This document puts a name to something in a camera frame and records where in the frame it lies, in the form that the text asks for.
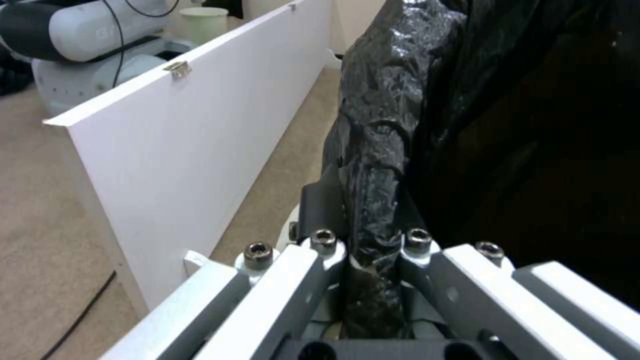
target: white cylinder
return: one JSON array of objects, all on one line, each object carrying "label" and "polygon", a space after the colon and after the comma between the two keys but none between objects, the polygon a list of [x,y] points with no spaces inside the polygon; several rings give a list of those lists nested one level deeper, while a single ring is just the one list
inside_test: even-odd
[{"label": "white cylinder", "polygon": [[186,8],[180,10],[189,40],[204,44],[227,32],[229,11],[221,8]]}]

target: white partition wall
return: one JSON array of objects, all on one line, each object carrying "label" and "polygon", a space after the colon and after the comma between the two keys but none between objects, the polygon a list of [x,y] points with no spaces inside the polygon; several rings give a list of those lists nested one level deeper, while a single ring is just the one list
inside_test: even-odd
[{"label": "white partition wall", "polygon": [[45,123],[138,313],[210,254],[324,67],[332,0],[298,0]]}]

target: metal hinge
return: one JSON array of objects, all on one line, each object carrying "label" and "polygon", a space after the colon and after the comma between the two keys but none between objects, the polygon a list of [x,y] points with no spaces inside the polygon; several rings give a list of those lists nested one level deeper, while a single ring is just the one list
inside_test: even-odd
[{"label": "metal hinge", "polygon": [[170,71],[174,79],[182,79],[189,75],[191,67],[186,61],[178,61],[164,68],[166,71]]}]

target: black plastic bag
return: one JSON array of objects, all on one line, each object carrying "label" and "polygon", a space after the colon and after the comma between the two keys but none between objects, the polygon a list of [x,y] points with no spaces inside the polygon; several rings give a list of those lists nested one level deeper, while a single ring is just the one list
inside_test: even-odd
[{"label": "black plastic bag", "polygon": [[603,234],[640,238],[640,177],[592,175],[640,158],[639,16],[634,0],[385,3],[344,57],[324,149],[350,226],[346,336],[403,333],[404,192],[445,247],[488,240],[517,266],[558,259],[637,300],[637,279],[626,292],[628,277],[600,281],[636,256],[599,250]]}]

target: black wire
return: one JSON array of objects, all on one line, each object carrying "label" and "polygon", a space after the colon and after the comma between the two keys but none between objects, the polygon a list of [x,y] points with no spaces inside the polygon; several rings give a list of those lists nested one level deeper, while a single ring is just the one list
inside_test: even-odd
[{"label": "black wire", "polygon": [[109,9],[109,12],[113,17],[113,20],[116,22],[116,26],[118,27],[118,33],[120,34],[120,61],[118,62],[116,75],[113,77],[113,84],[111,84],[111,88],[114,88],[116,87],[116,84],[118,84],[118,77],[120,77],[120,71],[122,70],[122,63],[124,62],[124,35],[122,34],[122,27],[120,26],[120,21],[118,20],[118,17],[116,16],[116,13],[113,11],[113,8],[111,7],[111,5],[107,3],[107,0],[102,0],[102,2]]},{"label": "black wire", "polygon": [[140,15],[143,15],[143,16],[146,16],[146,17],[165,17],[165,16],[169,15],[170,13],[172,13],[172,12],[175,10],[175,8],[176,8],[176,7],[178,7],[178,3],[180,2],[180,0],[175,0],[175,3],[173,4],[173,6],[172,6],[169,10],[167,10],[167,11],[166,11],[166,12],[164,12],[164,13],[157,14],[157,15],[154,15],[154,14],[152,14],[152,13],[143,13],[143,12],[141,12],[141,11],[140,11],[140,10],[138,10],[135,6],[133,6],[133,5],[129,2],[129,0],[124,0],[124,2],[125,2],[125,3],[127,3],[127,5],[129,5],[129,7],[130,7],[133,11],[137,12],[137,13],[138,13],[138,14],[140,14]]},{"label": "black wire", "polygon": [[116,278],[116,272],[114,271],[114,272],[111,273],[111,275],[109,276],[109,279],[107,279],[107,281],[104,283],[104,285],[102,285],[100,290],[98,290],[98,292],[93,296],[93,299],[91,299],[91,302],[89,302],[89,304],[86,306],[86,308],[80,314],[80,316],[78,316],[78,318],[74,321],[73,325],[71,325],[71,327],[67,330],[67,332],[65,332],[65,334],[60,338],[60,340],[58,340],[58,342],[55,345],[53,345],[53,347],[51,347],[49,349],[49,351],[47,351],[47,353],[44,354],[40,358],[40,360],[46,360],[46,359],[50,358],[53,355],[53,353],[55,353],[57,351],[57,349],[60,348],[60,346],[67,340],[69,335],[71,335],[71,333],[76,329],[76,327],[84,319],[84,317],[87,315],[87,313],[89,313],[89,310],[91,310],[93,305],[95,305],[96,301],[98,301],[100,296],[102,296],[102,293],[104,293],[104,290],[107,290],[107,288],[109,287],[109,284],[111,284],[111,282],[115,278]]}]

